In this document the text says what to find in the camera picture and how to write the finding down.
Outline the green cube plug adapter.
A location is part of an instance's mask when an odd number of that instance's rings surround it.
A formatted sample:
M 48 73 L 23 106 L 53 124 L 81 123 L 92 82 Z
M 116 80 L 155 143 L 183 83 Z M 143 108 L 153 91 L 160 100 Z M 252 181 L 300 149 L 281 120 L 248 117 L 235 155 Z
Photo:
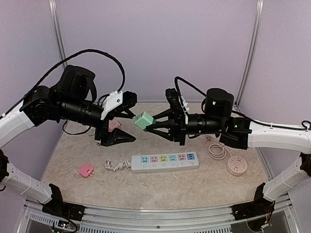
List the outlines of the green cube plug adapter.
M 156 120 L 151 115 L 149 115 L 147 112 L 142 112 L 136 116 L 134 124 L 146 132 L 147 126 L 153 125 L 155 122 Z

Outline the pink plug adapter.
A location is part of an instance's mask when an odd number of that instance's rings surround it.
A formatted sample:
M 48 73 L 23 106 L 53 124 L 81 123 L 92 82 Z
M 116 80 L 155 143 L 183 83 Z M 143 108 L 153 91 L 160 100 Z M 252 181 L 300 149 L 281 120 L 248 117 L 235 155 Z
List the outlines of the pink plug adapter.
M 94 167 L 91 164 L 85 163 L 79 169 L 79 174 L 84 177 L 92 177 L 94 175 Z

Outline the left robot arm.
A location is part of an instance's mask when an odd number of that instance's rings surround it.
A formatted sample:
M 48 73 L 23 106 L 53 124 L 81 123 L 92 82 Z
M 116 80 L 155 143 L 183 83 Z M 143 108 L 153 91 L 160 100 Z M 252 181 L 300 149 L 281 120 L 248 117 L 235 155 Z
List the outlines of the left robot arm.
M 92 71 L 68 65 L 57 84 L 36 87 L 21 103 L 2 116 L 0 145 L 5 146 L 23 132 L 47 120 L 70 120 L 93 127 L 94 139 L 104 147 L 134 142 L 134 136 L 119 128 L 110 131 L 109 122 L 115 117 L 135 116 L 130 108 L 137 103 L 136 93 L 114 91 L 107 95 L 103 106 L 98 106 L 94 103 L 97 97 L 94 79 Z

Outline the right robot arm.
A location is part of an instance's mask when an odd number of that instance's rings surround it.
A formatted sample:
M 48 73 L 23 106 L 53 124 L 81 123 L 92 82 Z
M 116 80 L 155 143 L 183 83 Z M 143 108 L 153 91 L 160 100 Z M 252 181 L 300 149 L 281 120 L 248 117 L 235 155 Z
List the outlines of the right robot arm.
M 311 176 L 311 124 L 275 125 L 253 120 L 240 114 L 233 117 L 234 97 L 223 89 L 211 88 L 205 94 L 202 114 L 189 114 L 185 101 L 174 88 L 166 90 L 170 108 L 156 116 L 146 131 L 169 141 L 185 144 L 187 135 L 213 134 L 219 142 L 235 149 L 273 148 L 293 150 L 299 157 L 276 178 L 260 185 L 248 205 L 258 216 L 279 196 Z

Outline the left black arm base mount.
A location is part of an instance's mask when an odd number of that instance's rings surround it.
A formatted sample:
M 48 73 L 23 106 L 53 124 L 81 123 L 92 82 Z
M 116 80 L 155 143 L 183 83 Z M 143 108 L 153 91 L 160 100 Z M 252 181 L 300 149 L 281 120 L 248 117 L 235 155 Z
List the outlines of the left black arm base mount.
M 59 187 L 54 184 L 49 184 L 49 187 L 52 191 L 52 200 L 42 205 L 42 211 L 53 216 L 81 221 L 85 206 L 64 202 Z

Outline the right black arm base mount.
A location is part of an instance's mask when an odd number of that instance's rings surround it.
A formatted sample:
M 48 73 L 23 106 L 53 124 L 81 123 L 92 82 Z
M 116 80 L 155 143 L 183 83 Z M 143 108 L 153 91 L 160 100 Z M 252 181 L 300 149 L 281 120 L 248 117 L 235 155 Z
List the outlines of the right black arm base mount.
M 275 210 L 275 201 L 268 201 L 263 197 L 264 185 L 265 183 L 262 183 L 256 188 L 254 199 L 252 201 L 235 204 L 231 207 L 235 220 L 265 215 L 272 213 Z

